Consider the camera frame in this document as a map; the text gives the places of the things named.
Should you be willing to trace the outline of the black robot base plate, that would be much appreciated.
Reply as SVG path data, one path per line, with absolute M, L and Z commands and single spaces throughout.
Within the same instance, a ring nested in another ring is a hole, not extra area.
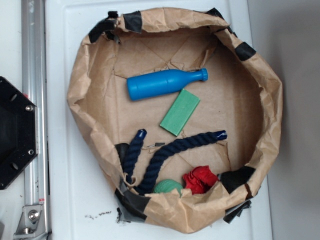
M 0 78 L 0 189 L 5 190 L 37 156 L 37 107 Z

